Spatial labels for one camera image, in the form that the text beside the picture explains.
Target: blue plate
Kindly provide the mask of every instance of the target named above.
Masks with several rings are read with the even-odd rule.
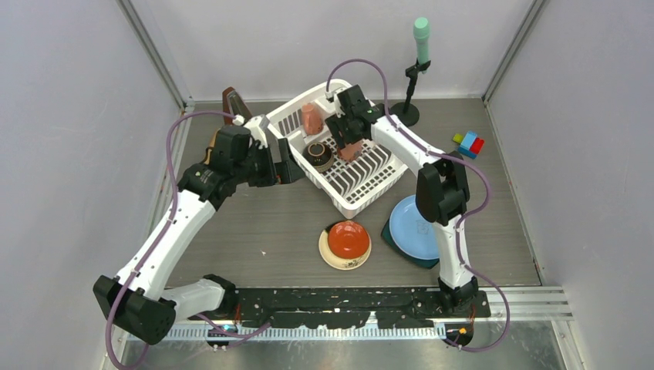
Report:
[[[393,208],[389,225],[391,237],[402,252],[420,260],[440,257],[433,227],[418,211],[415,195],[404,198]]]

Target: black stand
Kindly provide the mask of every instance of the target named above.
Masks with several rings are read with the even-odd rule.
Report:
[[[404,103],[393,105],[390,109],[390,112],[396,115],[399,120],[404,123],[404,126],[411,127],[418,123],[418,119],[420,119],[420,112],[416,106],[411,104],[411,96],[413,96],[413,91],[416,89],[416,83],[418,83],[418,73],[426,71],[430,65],[430,60],[424,64],[418,64],[418,61],[416,60],[415,65],[410,66],[404,71],[404,75],[409,77],[409,88],[406,89],[406,100],[404,100]]]

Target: robotic arm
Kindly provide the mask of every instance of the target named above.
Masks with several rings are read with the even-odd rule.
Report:
[[[235,286],[225,279],[207,275],[197,283],[164,289],[174,266],[195,234],[216,213],[240,183],[270,187],[291,183],[304,176],[290,155],[288,141],[279,140],[281,162],[273,163],[265,136],[266,116],[256,116],[242,125],[224,126],[211,139],[205,158],[184,171],[179,184],[177,212],[170,220],[168,209],[145,244],[115,278],[100,276],[93,292],[108,317],[118,291],[135,271],[137,263],[170,222],[168,231],[127,287],[114,324],[153,345],[161,341],[173,323],[205,311],[232,312],[237,303]]]
[[[430,154],[443,151],[430,146],[406,127],[400,133],[384,115],[383,105],[373,106],[358,85],[327,92],[326,98],[334,103],[336,114],[325,122],[339,147],[364,138],[373,140],[395,154],[416,175],[416,205],[432,224],[440,252],[440,303],[446,310],[466,304],[479,287],[474,275],[461,264],[457,251],[456,225],[470,199],[465,168]],[[457,152],[448,155],[462,159]],[[464,263],[470,264],[464,223],[459,228],[459,251]]]

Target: white dish rack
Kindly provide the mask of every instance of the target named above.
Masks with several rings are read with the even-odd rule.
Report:
[[[342,79],[333,79],[329,85],[331,89],[350,86]],[[386,148],[370,140],[363,140],[359,158],[350,163],[341,160],[326,124],[321,133],[307,135],[302,128],[303,105],[312,103],[319,108],[323,121],[335,114],[334,105],[325,98],[325,88],[326,82],[270,112],[268,128],[278,139],[288,139],[291,153],[307,178],[332,198],[332,203],[345,218],[351,219],[390,189],[407,167]],[[324,173],[316,171],[302,156],[304,148],[314,142],[326,143],[335,155],[334,165]]]

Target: white panel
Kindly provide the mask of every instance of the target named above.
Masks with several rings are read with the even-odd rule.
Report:
[[[390,95],[406,91],[416,60],[413,21],[430,20],[432,66],[416,97],[481,96],[531,0],[139,0],[150,5],[196,100],[234,86],[245,99],[290,99],[327,79],[339,62],[367,58],[388,75]],[[339,77],[382,95],[369,66]]]
[[[653,19],[651,0],[550,2],[490,105],[593,369],[652,367]]]
[[[99,368],[92,286],[143,243],[177,107],[113,1],[3,2],[0,34],[0,368]]]

